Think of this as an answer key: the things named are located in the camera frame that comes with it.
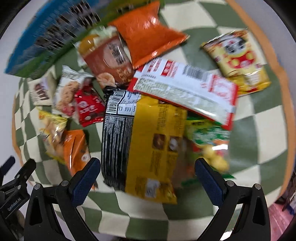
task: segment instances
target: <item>red and white package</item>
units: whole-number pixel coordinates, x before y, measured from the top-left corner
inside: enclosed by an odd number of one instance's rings
[[[197,67],[156,58],[136,71],[128,90],[188,109],[226,130],[232,127],[238,86]]]
[[[76,92],[74,98],[79,123],[83,127],[104,120],[105,104],[92,86],[84,86]]]

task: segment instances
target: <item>barcode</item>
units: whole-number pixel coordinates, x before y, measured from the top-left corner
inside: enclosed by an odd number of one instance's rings
[[[118,104],[122,100],[124,93],[124,91],[115,91],[114,94],[110,96],[106,108],[107,114],[117,114]]]
[[[147,179],[145,197],[156,198],[156,191],[159,188],[159,181]]]
[[[207,81],[209,73],[199,69],[197,67],[192,67],[190,65],[186,65],[183,71],[183,74],[185,74],[188,77],[192,77],[198,80]]]

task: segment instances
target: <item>white snack package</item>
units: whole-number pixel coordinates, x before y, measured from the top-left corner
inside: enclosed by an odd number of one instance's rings
[[[136,71],[128,90],[181,106],[231,129],[238,87],[222,76],[156,58]]]
[[[57,87],[57,81],[52,73],[43,76],[40,79],[27,79],[30,90],[30,97],[34,105],[52,105],[54,92]]]
[[[86,72],[76,72],[63,65],[62,77],[54,96],[54,107],[59,112],[72,116],[75,112],[73,104],[75,93],[84,85],[89,85],[93,76]]]

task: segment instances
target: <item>red wrapper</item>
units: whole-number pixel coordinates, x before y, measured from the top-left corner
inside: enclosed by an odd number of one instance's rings
[[[106,107],[93,87],[84,86],[81,90],[77,91],[75,101],[79,114],[79,123],[83,127],[104,120]]]

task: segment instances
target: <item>metal screw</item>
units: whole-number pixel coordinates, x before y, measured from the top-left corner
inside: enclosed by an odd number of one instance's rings
[[[41,187],[41,185],[38,183],[38,184],[36,184],[36,185],[34,186],[34,189],[35,189],[35,190],[38,190],[40,187]]]
[[[68,184],[69,184],[69,182],[67,180],[64,180],[64,181],[61,182],[61,185],[63,187],[67,186]]]
[[[258,190],[260,190],[260,189],[261,189],[260,184],[256,183],[256,184],[255,184],[255,188],[258,189]]]
[[[233,186],[234,186],[234,182],[231,181],[231,180],[228,180],[228,181],[226,182],[226,184],[227,184],[228,186],[230,186],[230,187],[233,187]]]

